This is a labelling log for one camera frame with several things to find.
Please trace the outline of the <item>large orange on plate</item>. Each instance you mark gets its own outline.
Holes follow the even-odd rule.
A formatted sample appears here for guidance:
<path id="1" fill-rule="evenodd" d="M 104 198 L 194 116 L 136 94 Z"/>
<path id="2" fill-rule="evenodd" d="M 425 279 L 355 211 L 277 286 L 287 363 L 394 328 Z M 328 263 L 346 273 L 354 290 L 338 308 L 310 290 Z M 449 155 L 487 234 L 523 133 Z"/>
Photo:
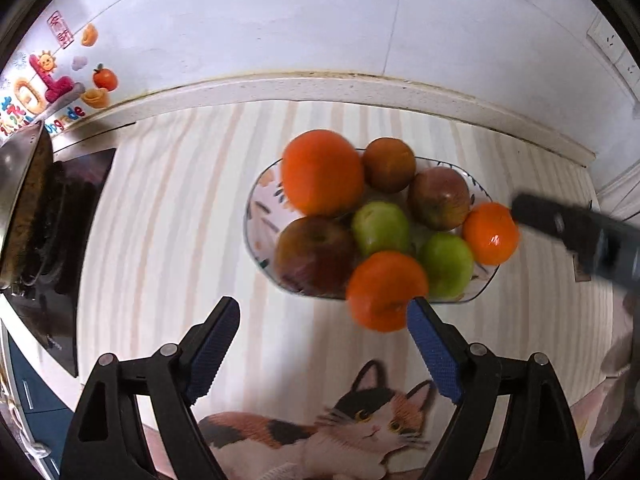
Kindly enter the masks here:
<path id="1" fill-rule="evenodd" d="M 362 199 L 360 155 L 337 132 L 314 129 L 296 136 L 285 147 L 280 168 L 284 194 L 306 216 L 338 217 Z"/>

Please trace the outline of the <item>black gas stove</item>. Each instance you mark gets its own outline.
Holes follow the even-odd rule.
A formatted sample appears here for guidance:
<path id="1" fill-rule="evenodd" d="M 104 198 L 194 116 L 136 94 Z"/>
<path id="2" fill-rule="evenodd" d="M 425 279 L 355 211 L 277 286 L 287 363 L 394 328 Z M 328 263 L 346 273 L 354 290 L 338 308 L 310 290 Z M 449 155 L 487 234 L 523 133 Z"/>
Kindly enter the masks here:
<path id="1" fill-rule="evenodd" d="M 40 346 L 74 377 L 81 269 L 115 153 L 107 148 L 52 165 L 25 269 L 4 293 Z"/>

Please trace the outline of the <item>red apple upper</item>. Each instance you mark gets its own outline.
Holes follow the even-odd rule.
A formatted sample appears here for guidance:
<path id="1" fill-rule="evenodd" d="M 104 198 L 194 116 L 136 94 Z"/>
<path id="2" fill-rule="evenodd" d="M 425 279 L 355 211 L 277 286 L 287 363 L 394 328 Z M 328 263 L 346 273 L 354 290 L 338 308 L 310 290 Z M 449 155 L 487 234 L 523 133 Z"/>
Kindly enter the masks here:
<path id="1" fill-rule="evenodd" d="M 408 206 L 417 222 L 434 231 L 461 226 L 471 209 L 469 187 L 448 167 L 421 170 L 409 185 Z"/>

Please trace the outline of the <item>white wall socket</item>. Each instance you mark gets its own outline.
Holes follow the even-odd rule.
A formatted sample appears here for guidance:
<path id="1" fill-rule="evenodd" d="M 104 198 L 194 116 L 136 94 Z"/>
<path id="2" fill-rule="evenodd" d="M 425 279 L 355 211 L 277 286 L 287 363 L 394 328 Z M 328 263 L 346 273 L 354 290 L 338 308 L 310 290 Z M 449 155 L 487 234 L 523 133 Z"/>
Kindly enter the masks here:
<path id="1" fill-rule="evenodd" d="M 631 56 L 620 35 L 606 18 L 599 14 L 587 30 L 587 36 L 626 82 L 636 98 L 639 97 L 639 64 Z"/>

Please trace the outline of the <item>patterned ceramic fruit plate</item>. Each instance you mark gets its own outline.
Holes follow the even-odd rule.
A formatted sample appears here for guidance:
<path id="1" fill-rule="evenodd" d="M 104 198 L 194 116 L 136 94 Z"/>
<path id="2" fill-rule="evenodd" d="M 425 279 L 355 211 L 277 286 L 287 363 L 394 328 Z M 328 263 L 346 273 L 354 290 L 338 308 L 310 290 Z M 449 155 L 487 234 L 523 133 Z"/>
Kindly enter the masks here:
<path id="1" fill-rule="evenodd" d="M 274 254 L 276 253 L 277 242 L 281 232 L 293 221 L 302 218 L 304 215 L 288 201 L 281 184 L 281 162 L 277 159 L 268 166 L 256 179 L 250 194 L 248 194 L 245 214 L 243 220 L 244 242 L 247 251 L 257 264 L 258 269 L 265 274 L 271 284 L 297 296 L 309 296 L 306 292 L 300 292 L 295 287 L 288 286 L 280 279 L 276 268 L 273 264 Z M 492 197 L 486 188 L 477 181 L 469 171 L 453 164 L 452 162 L 444 162 L 443 160 L 416 156 L 416 171 L 420 172 L 431 167 L 448 167 L 454 169 L 461 174 L 469 188 L 471 207 L 479 204 L 493 202 Z M 413 222 L 410 210 L 407 207 L 408 188 L 404 188 L 397 194 L 380 194 L 372 188 L 367 188 L 364 199 L 369 200 L 386 200 L 386 202 L 394 202 L 401 208 L 404 208 L 405 214 Z M 416 249 L 423 243 L 426 237 L 426 228 L 416 226 L 413 228 L 412 244 Z M 468 304 L 472 300 L 479 297 L 489 284 L 498 274 L 500 266 L 484 266 L 474 262 L 474 268 L 471 281 L 466 285 L 465 290 L 454 299 L 437 299 L 435 304 Z M 310 295 L 311 298 L 324 298 L 332 300 L 344 300 L 344 294 L 340 295 Z"/>

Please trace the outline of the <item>green apple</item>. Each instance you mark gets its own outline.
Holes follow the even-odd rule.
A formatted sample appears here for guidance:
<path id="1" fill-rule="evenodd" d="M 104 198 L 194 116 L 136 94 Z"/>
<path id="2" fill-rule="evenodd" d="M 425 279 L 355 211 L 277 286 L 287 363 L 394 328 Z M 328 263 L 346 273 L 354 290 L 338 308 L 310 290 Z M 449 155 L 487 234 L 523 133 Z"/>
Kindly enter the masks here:
<path id="1" fill-rule="evenodd" d="M 396 204 L 375 200 L 360 207 L 352 217 L 352 234 L 364 258 L 393 250 L 408 254 L 411 224 Z"/>
<path id="2" fill-rule="evenodd" d="M 449 232 L 434 232 L 422 244 L 416 258 L 428 279 L 428 298 L 456 300 L 473 275 L 474 257 L 466 241 Z"/>

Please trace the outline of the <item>striped cat table mat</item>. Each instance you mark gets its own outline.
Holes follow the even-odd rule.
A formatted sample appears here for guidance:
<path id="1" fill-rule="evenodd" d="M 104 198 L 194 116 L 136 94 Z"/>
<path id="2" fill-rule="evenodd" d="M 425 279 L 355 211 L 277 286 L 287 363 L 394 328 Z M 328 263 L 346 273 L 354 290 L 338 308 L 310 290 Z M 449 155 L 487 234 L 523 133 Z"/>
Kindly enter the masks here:
<path id="1" fill-rule="evenodd" d="M 77 361 L 121 361 L 178 344 L 222 297 L 240 325 L 209 392 L 191 406 L 230 479 L 408 479 L 423 471 L 456 406 L 438 392 L 406 326 L 358 325 L 346 301 L 270 283 L 244 242 L 250 189 L 288 142 L 314 129 L 359 153 L 379 138 L 452 162 L 494 203 L 528 193 L 597 211 L 587 171 L 484 129 L 363 105 L 293 101 L 200 107 L 139 122 L 120 142 L 93 217 L 78 296 Z M 612 288 L 578 282 L 572 254 L 519 226 L 513 256 L 442 322 L 496 356 L 544 354 L 567 403 L 602 380 Z"/>

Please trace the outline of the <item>steel wok with lid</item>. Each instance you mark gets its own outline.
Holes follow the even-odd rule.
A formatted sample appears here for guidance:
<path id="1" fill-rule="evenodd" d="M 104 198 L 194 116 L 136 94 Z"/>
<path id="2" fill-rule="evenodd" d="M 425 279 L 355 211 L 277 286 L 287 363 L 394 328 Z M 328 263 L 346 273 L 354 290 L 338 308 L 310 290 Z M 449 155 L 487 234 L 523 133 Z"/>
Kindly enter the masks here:
<path id="1" fill-rule="evenodd" d="M 43 266 L 62 222 L 74 168 L 54 159 L 46 123 L 36 119 L 1 145 L 1 288 Z"/>

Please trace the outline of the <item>colourful wall stickers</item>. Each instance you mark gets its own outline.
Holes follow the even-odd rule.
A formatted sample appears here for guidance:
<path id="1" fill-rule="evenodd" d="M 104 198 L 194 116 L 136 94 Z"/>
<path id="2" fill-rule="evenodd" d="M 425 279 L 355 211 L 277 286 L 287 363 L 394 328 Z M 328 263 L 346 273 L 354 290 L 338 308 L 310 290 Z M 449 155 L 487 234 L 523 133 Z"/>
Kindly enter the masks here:
<path id="1" fill-rule="evenodd" d="M 77 27 L 46 12 L 27 31 L 1 73 L 1 139 L 41 122 L 57 136 L 113 104 L 119 87 L 96 22 Z"/>

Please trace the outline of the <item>green apple centre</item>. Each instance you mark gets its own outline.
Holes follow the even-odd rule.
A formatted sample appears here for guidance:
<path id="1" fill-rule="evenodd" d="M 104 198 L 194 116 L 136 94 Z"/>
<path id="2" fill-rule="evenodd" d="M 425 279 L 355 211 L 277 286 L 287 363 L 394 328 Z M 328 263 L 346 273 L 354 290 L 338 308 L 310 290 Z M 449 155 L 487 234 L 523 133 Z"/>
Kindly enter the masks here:
<path id="1" fill-rule="evenodd" d="M 352 234 L 364 258 L 393 250 L 408 254 L 411 224 L 396 204 L 375 200 L 360 207 L 352 217 Z"/>

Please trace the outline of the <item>dark red apple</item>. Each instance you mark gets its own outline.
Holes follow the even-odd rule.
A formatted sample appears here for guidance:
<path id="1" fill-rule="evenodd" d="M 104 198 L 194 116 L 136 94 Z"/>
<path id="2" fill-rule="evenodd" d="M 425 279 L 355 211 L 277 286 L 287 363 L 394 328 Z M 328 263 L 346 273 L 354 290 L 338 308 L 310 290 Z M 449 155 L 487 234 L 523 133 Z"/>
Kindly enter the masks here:
<path id="1" fill-rule="evenodd" d="M 321 217 L 303 217 L 280 234 L 272 259 L 280 283 L 296 294 L 343 298 L 359 252 L 349 229 Z"/>

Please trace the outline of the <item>small dark orange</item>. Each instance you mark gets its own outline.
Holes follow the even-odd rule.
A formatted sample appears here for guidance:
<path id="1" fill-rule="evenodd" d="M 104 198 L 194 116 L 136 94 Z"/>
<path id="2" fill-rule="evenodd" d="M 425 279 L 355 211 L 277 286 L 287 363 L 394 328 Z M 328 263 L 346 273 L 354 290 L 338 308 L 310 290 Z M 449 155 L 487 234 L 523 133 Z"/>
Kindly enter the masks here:
<path id="1" fill-rule="evenodd" d="M 416 156 L 410 146 L 399 139 L 373 140 L 361 159 L 367 185 L 383 193 L 401 192 L 416 174 Z"/>

